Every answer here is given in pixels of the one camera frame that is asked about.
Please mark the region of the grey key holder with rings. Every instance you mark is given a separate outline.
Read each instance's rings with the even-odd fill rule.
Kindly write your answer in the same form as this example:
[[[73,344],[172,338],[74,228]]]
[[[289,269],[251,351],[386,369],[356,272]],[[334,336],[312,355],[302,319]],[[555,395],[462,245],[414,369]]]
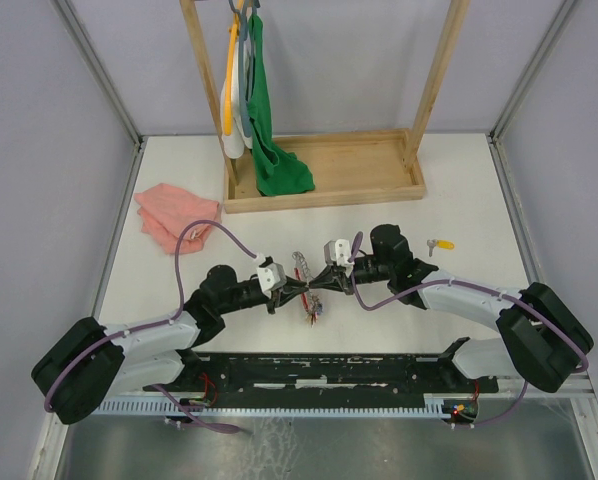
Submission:
[[[295,278],[308,284],[313,276],[305,256],[300,251],[294,251],[292,253],[292,258],[294,261]],[[324,306],[320,296],[312,290],[308,290],[301,294],[301,301],[308,324],[314,326],[324,312]]]

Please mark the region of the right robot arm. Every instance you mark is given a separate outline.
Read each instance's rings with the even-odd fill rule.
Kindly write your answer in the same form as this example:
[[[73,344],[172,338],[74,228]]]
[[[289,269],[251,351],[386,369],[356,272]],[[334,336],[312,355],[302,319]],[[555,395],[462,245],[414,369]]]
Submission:
[[[549,286],[533,282],[505,289],[456,277],[415,257],[393,224],[371,231],[370,254],[361,253],[361,242],[357,235],[327,243],[326,266],[311,288],[357,296],[359,286],[383,282],[391,302],[453,314],[495,332],[490,339],[453,344],[450,359],[437,368],[446,389],[460,391],[482,377],[516,377],[554,393],[571,375],[587,370],[594,341]]]

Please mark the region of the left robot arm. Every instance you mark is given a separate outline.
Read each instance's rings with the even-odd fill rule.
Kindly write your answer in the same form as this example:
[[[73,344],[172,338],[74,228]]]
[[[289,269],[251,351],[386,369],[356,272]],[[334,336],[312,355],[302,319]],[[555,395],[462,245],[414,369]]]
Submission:
[[[66,425],[119,393],[169,383],[188,390],[198,383],[200,366],[182,353],[214,339],[225,327],[224,315],[259,306],[273,313],[307,289],[307,282],[286,276],[276,263],[243,281],[232,267],[218,265],[181,310],[112,326],[93,317],[78,320],[33,367],[31,378],[45,410]]]

